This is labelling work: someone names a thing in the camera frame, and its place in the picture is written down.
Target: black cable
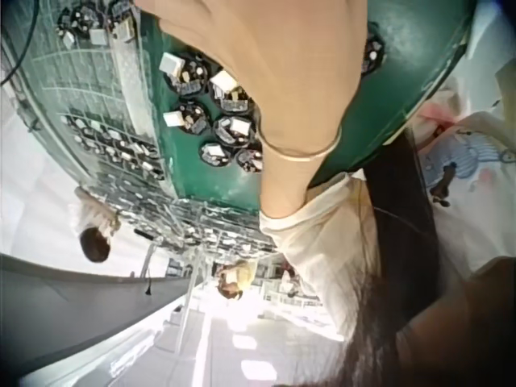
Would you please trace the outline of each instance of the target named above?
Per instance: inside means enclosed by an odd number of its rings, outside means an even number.
[[[147,273],[148,273],[148,288],[147,288],[147,290],[145,290],[145,294],[147,294],[148,296],[152,296],[152,293],[151,293],[152,279],[151,279],[151,270],[149,268],[147,268]]]
[[[0,86],[4,86],[4,84],[6,82],[8,82],[13,77],[13,75],[15,75],[19,66],[22,64],[23,58],[25,58],[25,55],[27,54],[27,50],[29,49],[29,45],[31,44],[32,36],[34,35],[34,30],[35,30],[35,22],[38,19],[39,13],[40,13],[40,0],[34,0],[34,12],[32,13],[31,26],[29,27],[29,34],[27,36],[27,42],[25,43],[25,47],[23,48],[23,51],[22,51],[22,55],[19,56],[18,61],[16,62],[15,66],[10,70],[10,72],[7,74],[7,76],[2,79],[2,82],[0,82]]]

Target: hand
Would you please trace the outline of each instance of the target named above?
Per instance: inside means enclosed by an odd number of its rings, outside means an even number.
[[[269,143],[317,152],[360,81],[367,0],[136,0],[255,99]]]

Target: silver bracelet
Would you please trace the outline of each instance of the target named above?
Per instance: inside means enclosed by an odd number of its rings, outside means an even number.
[[[323,150],[316,152],[316,153],[301,153],[301,152],[295,152],[295,151],[286,151],[285,149],[275,147],[271,143],[269,143],[261,130],[261,125],[258,125],[258,128],[256,129],[256,136],[261,141],[262,146],[264,148],[267,148],[269,151],[275,153],[277,156],[284,160],[288,161],[294,161],[294,162],[309,162],[321,157],[325,157],[332,153],[335,148],[339,145],[340,138],[342,137],[342,127],[339,126],[339,131],[337,131],[337,136],[333,140],[333,142],[328,145]]]

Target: black hair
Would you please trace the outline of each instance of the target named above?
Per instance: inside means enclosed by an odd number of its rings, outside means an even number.
[[[82,252],[92,262],[100,263],[110,255],[109,240],[102,235],[97,227],[86,228],[80,235]]]
[[[220,286],[217,286],[217,290],[219,293],[221,293],[225,298],[227,298],[228,300],[232,300],[232,299],[235,299],[235,300],[239,300],[240,298],[242,298],[242,295],[243,295],[243,291],[240,290],[239,292],[230,292],[228,290],[224,290],[222,289]]]
[[[514,385],[514,376],[509,382],[506,378],[510,359],[514,362],[514,349],[494,354],[497,367],[475,370],[475,375],[415,373],[407,380],[406,373],[402,374],[397,351],[399,332],[438,299],[443,262],[414,149],[410,137],[400,135],[364,167],[377,224],[381,272],[356,284],[356,326],[344,344],[336,369],[324,380],[305,387]]]

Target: person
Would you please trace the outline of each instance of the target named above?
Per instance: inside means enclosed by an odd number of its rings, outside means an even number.
[[[514,385],[514,260],[472,276],[516,254],[511,150],[458,126],[418,159],[404,133],[364,165],[365,179],[341,173],[310,188],[359,87],[367,2],[136,3],[260,107],[261,229],[345,337],[336,371],[306,385]]]
[[[257,267],[257,260],[237,260],[234,264],[224,265],[217,273],[218,292],[227,299],[239,300],[244,290],[251,287]]]
[[[91,262],[102,263],[110,255],[110,238],[120,228],[119,218],[115,211],[83,188],[77,187],[74,193],[80,203],[70,210],[82,252]]]

